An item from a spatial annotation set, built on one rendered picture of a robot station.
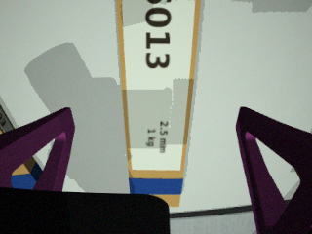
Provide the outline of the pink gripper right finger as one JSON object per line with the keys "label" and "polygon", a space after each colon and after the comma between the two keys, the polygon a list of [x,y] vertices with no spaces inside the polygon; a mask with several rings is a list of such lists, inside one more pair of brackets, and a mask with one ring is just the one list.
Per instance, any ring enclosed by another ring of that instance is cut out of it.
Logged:
{"label": "pink gripper right finger", "polygon": [[[241,106],[236,133],[257,234],[312,230],[312,134]],[[257,138],[293,166],[300,185],[286,204],[267,170]]]}

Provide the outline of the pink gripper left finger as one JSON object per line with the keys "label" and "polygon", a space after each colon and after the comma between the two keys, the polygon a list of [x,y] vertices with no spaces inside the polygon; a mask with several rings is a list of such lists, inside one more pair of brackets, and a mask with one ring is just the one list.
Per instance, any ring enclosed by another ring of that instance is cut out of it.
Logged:
{"label": "pink gripper left finger", "polygon": [[12,187],[14,170],[55,140],[33,189],[62,191],[75,125],[70,107],[0,134],[0,187]]}

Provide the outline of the white electrode pack with printed label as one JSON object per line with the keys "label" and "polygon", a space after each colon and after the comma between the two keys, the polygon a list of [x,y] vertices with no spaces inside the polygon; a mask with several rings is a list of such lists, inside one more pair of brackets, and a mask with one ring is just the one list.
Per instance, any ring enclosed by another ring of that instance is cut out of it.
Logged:
{"label": "white electrode pack with printed label", "polygon": [[179,207],[201,0],[116,0],[130,194]]}
{"label": "white electrode pack with printed label", "polygon": [[[13,129],[13,124],[0,104],[0,134]],[[13,171],[11,184],[13,188],[32,189],[42,172],[42,169],[32,156]]]}

